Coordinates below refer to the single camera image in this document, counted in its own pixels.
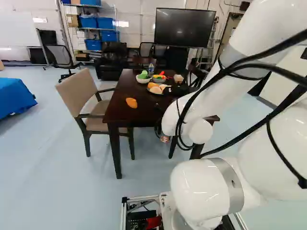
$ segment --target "black monitor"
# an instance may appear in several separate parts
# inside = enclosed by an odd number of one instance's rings
[[[166,46],[206,48],[215,11],[157,8],[154,42]]]

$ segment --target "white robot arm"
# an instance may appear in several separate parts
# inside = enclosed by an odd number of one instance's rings
[[[305,9],[306,1],[304,0],[254,0],[221,54],[221,64],[228,67],[241,58],[264,51],[303,31],[306,29],[303,22],[307,19]],[[261,60],[253,61],[253,63],[276,65],[288,51],[289,49],[284,50]],[[216,62],[203,85],[215,76],[220,69],[219,63]],[[268,70],[262,69],[244,69],[237,73],[257,79],[265,77],[268,72]],[[212,131],[205,131],[210,126],[203,118],[220,115],[224,109],[242,97],[257,83],[257,80],[243,80],[226,76],[203,91],[193,102],[185,116],[186,124],[183,125],[183,135],[189,135],[196,144],[205,143],[210,138]],[[195,93],[190,93],[178,99],[180,113],[193,94]],[[162,131],[168,136],[173,136],[177,121],[177,105],[176,102],[173,102],[163,116]]]
[[[305,0],[254,0],[220,57],[222,66],[228,67],[305,30],[306,12]],[[286,49],[256,62],[275,65],[287,52]],[[220,68],[215,63],[204,84]],[[236,72],[252,78],[267,73],[260,69]],[[201,92],[184,118],[182,134],[194,143],[207,141],[212,130],[203,118],[221,114],[257,82],[226,76]],[[162,120],[165,134],[175,134],[178,114],[192,96],[193,93],[178,100],[179,112],[176,103],[168,107]],[[307,100],[292,105],[270,124],[286,161],[307,178]],[[271,198],[307,199],[307,189],[298,185],[297,175],[276,153],[265,126],[244,140],[237,158],[207,158],[179,164],[171,174],[171,191],[179,213],[194,230],[214,229],[223,215],[261,206]]]

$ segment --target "orange toy fruit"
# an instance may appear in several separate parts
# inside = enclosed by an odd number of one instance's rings
[[[155,87],[155,86],[159,87],[158,84],[153,83],[153,82],[150,82],[150,83],[148,83],[147,88],[148,88],[148,89],[151,89],[152,87]]]
[[[126,103],[129,107],[136,109],[138,107],[138,103],[134,98],[128,97],[126,98]]]

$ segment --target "plastic bottle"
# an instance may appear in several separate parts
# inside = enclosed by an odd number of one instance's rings
[[[153,65],[153,63],[150,63],[150,64],[149,64],[149,67],[148,67],[148,75],[149,75],[150,77],[152,77],[152,76],[153,76],[153,73],[154,73],[154,65]]]

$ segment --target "white bowl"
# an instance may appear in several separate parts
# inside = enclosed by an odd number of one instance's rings
[[[136,81],[141,84],[147,84],[151,80],[151,78],[141,79],[141,78],[138,78],[138,76],[139,75],[136,75]]]

